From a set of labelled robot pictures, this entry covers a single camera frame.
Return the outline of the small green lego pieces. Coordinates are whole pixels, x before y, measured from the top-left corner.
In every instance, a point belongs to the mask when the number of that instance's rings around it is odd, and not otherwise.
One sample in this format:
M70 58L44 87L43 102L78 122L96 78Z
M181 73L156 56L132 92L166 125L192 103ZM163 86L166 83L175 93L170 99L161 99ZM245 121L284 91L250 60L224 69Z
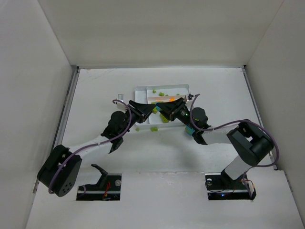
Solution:
M164 100L171 98L174 96L169 95L169 93L165 92L165 90L135 90L134 98L137 103L141 104L151 104L151 103L164 103ZM157 114L151 114L148 119L141 124L135 124L136 129L138 130L151 130L151 129L163 129L163 128L171 128L182 126L177 119L173 122L169 121L169 123L163 123L160 118L160 112Z

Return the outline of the teal and green duplo stack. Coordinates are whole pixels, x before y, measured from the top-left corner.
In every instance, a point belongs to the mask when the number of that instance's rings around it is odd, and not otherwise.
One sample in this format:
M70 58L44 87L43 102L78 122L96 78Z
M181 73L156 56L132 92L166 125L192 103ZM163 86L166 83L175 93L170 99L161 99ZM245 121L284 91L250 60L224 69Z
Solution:
M189 136L192 136L194 133L194 130L188 126L185 127L185 131Z

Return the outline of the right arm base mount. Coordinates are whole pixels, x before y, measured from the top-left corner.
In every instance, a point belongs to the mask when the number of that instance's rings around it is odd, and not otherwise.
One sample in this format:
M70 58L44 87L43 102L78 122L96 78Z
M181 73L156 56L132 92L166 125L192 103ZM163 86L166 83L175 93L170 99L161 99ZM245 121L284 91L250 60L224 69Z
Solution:
M226 184L220 173L206 173L205 187L208 200L254 200L256 189L247 175Z

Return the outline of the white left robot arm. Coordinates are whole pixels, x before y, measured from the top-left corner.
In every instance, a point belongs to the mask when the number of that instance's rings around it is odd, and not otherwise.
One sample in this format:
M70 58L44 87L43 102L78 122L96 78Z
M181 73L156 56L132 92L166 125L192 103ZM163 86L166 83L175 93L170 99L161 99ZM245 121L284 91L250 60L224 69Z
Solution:
M115 99L113 103L121 103L126 111L112 113L104 131L95 139L79 146L55 146L42 167L37 179L48 188L50 194L58 197L67 195L76 185L81 164L86 156L94 153L110 154L123 143L123 136L135 123L143 123L152 114L155 104L140 104L132 100L128 104Z

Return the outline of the green duplo brick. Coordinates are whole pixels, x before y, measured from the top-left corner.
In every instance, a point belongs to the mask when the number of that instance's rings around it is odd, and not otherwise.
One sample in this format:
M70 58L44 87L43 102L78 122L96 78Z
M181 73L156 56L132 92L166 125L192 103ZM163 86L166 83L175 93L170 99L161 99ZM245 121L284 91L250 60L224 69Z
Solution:
M169 120L164 115L160 114L160 118L163 123L169 123Z

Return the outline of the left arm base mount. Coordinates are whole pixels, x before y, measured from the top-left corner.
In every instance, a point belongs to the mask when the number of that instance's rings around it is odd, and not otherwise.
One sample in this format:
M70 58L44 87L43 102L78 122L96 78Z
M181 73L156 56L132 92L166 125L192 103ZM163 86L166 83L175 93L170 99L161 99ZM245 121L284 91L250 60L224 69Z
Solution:
M81 170L75 183L77 201L119 201L122 174L108 173L97 164Z

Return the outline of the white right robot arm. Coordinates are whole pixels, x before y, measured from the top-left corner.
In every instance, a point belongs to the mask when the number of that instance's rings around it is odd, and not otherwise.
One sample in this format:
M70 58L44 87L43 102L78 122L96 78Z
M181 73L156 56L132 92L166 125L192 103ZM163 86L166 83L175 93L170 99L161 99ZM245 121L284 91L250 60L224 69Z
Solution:
M183 98L157 103L156 106L167 120L178 119L185 124L198 144L231 144L234 147L238 155L220 175L225 184L241 180L244 174L256 167L275 146L266 131L250 120L236 120L211 127L208 125L205 110L194 106L188 108Z

